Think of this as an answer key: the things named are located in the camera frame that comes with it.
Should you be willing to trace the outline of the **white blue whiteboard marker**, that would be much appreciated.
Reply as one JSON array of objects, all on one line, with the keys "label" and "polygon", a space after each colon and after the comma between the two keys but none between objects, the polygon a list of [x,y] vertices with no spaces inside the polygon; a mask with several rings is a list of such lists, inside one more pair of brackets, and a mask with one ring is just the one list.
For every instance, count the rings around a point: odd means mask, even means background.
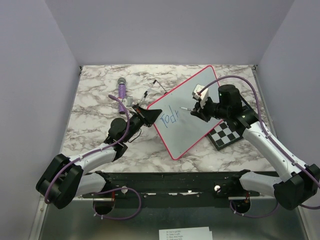
[{"label": "white blue whiteboard marker", "polygon": [[191,109],[191,108],[187,108],[187,107],[180,107],[180,109],[182,109],[182,110],[186,110],[186,111],[189,111],[189,112],[191,112],[193,109]]}]

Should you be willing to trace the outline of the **pink framed whiteboard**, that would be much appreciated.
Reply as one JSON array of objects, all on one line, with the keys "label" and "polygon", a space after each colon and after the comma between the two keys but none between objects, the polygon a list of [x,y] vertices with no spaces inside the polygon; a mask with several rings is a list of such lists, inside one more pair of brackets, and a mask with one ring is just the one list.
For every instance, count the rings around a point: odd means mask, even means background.
[{"label": "pink framed whiteboard", "polygon": [[222,122],[215,118],[205,122],[182,109],[192,109],[195,106],[192,92],[196,85],[206,86],[214,80],[215,70],[208,65],[147,107],[148,110],[162,110],[154,127],[173,160],[182,157]]}]

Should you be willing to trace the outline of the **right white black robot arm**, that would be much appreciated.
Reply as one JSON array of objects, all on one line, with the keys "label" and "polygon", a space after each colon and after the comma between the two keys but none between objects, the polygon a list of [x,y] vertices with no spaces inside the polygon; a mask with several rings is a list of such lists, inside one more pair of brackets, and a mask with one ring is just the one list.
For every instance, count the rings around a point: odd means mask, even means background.
[{"label": "right white black robot arm", "polygon": [[273,177],[243,170],[230,183],[230,191],[234,195],[258,192],[274,197],[287,210],[295,209],[316,195],[319,167],[307,165],[274,138],[256,112],[242,105],[242,96],[234,85],[226,84],[218,88],[218,103],[213,102],[209,90],[199,84],[194,88],[192,97],[196,104],[191,115],[205,122],[211,118],[224,120],[231,130],[250,142],[278,174]]}]

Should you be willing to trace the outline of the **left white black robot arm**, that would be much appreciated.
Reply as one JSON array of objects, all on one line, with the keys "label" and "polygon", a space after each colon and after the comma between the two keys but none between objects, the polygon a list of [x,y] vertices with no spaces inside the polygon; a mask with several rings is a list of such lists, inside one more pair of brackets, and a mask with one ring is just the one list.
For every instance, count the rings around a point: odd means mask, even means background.
[{"label": "left white black robot arm", "polygon": [[111,122],[107,138],[98,147],[83,154],[60,153],[53,158],[35,187],[47,203],[62,209],[79,195],[95,192],[104,198],[110,194],[111,185],[101,174],[91,171],[122,157],[128,149],[126,142],[142,126],[151,127],[162,113],[161,109],[144,109],[137,104],[133,110],[127,119],[117,117]]}]

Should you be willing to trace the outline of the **black whiteboard stand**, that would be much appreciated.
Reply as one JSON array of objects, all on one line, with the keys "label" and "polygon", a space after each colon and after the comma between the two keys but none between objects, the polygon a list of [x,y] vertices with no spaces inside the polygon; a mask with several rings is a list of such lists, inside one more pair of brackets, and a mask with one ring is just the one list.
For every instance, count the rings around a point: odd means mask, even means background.
[{"label": "black whiteboard stand", "polygon": [[[162,91],[160,90],[156,90],[154,88],[155,84],[158,84],[160,86],[160,88],[162,89]],[[152,93],[156,93],[156,94],[160,94],[160,95],[166,95],[168,93],[168,91],[164,88],[164,86],[157,80],[155,79],[151,86],[142,94],[142,97],[140,98],[140,100],[137,102],[137,104],[140,104],[142,103],[146,98],[147,96],[150,94],[150,92]]]}]

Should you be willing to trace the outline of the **black white chessboard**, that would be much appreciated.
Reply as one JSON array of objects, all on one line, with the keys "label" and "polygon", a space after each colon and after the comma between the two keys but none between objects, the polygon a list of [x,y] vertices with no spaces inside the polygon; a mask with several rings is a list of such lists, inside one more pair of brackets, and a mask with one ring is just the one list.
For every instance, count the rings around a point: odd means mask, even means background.
[{"label": "black white chessboard", "polygon": [[231,130],[223,120],[219,122],[207,135],[217,151],[220,151],[243,139],[236,131]]}]

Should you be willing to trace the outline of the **purple toy microphone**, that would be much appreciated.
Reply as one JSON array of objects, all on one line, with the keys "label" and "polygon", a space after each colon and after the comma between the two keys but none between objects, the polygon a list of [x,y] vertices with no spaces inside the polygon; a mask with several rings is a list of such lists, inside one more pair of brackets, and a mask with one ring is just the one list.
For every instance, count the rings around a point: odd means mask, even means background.
[{"label": "purple toy microphone", "polygon": [[[118,99],[122,102],[123,99],[126,97],[126,79],[124,77],[120,77],[117,83],[118,83]],[[121,104],[119,104],[118,106],[118,112],[122,115],[125,113],[125,110]]]}]

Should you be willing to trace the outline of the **white instruction paper sheet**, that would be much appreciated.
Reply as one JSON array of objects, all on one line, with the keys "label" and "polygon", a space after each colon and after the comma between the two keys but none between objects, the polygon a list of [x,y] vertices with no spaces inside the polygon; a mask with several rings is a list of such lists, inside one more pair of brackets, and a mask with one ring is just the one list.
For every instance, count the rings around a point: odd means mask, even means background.
[{"label": "white instruction paper sheet", "polygon": [[161,229],[160,240],[213,240],[209,227]]}]

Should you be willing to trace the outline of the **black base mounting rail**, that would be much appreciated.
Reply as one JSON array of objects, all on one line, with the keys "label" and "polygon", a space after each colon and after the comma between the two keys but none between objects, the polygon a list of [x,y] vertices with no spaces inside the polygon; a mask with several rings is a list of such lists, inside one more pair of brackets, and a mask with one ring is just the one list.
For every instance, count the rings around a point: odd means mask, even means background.
[{"label": "black base mounting rail", "polygon": [[133,208],[139,202],[143,208],[226,208],[230,198],[259,196],[241,187],[238,172],[100,172],[99,175],[106,182],[103,191],[116,189],[117,208]]}]

